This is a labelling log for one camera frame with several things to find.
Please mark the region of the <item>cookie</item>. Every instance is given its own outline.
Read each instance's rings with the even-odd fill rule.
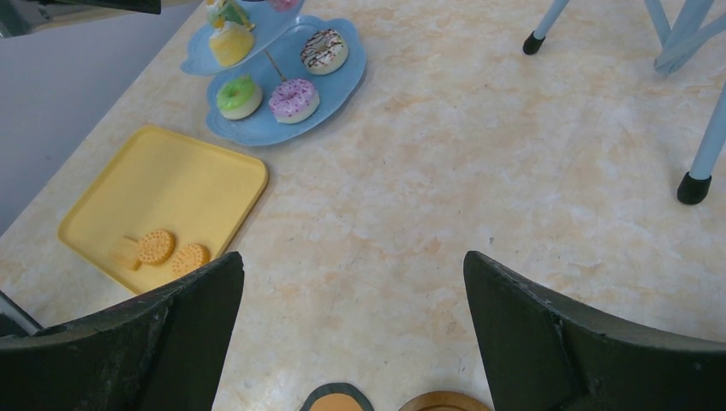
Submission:
[[[136,255],[144,264],[161,265],[171,257],[174,247],[176,239],[173,234],[165,229],[155,229],[141,237]]]
[[[121,237],[116,241],[109,253],[109,259],[121,267],[135,271],[141,265],[138,254],[139,245],[136,241]]]
[[[171,260],[171,270],[178,277],[200,268],[209,262],[209,250],[201,244],[192,243],[181,250]]]

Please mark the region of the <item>donut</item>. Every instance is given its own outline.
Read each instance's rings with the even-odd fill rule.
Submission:
[[[217,108],[228,120],[250,116],[261,103],[262,89],[249,75],[230,81],[217,92]]]
[[[311,116],[320,105],[320,96],[308,80],[293,79],[277,86],[270,97],[270,110],[277,122],[295,124]]]
[[[267,3],[277,11],[288,11],[294,8],[300,0],[267,0]]]
[[[302,64],[315,75],[330,74],[338,70],[348,58],[348,45],[339,32],[332,28],[315,33],[305,42],[300,53]]]

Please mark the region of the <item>table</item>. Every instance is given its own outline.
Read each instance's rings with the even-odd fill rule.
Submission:
[[[271,174],[230,246],[246,287],[215,409],[295,409],[330,381],[382,410],[435,389],[491,405],[461,272],[470,249],[608,313],[726,341],[726,185],[691,208],[669,190],[724,62],[705,51],[657,77],[658,38],[625,0],[571,4],[555,27],[568,35],[535,62],[521,38],[547,3],[308,0],[305,13],[357,25],[366,77],[332,121],[254,149],[205,129],[210,79],[178,70],[198,9],[0,237],[0,289],[42,325],[130,297],[55,231],[153,123]]]

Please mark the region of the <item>metal rod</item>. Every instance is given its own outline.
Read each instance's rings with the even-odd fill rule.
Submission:
[[[269,58],[269,59],[270,59],[270,63],[272,63],[272,67],[274,67],[274,68],[275,68],[275,70],[277,71],[277,74],[279,74],[279,75],[280,75],[280,80],[281,80],[282,82],[285,82],[285,81],[287,81],[288,79],[286,79],[286,78],[285,78],[285,76],[283,75],[283,72],[282,72],[282,71],[280,71],[280,68],[279,68],[279,67],[277,66],[277,63],[275,63],[275,60],[272,60],[272,56],[270,56],[270,52],[269,52],[269,51],[267,51],[267,50],[265,50],[265,54],[267,55],[267,58]]]

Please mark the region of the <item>yellow tray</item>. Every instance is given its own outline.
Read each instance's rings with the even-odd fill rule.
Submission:
[[[176,279],[171,263],[131,271],[108,258],[123,236],[153,229],[218,257],[267,185],[265,164],[163,128],[134,133],[58,227],[58,238],[135,294]]]

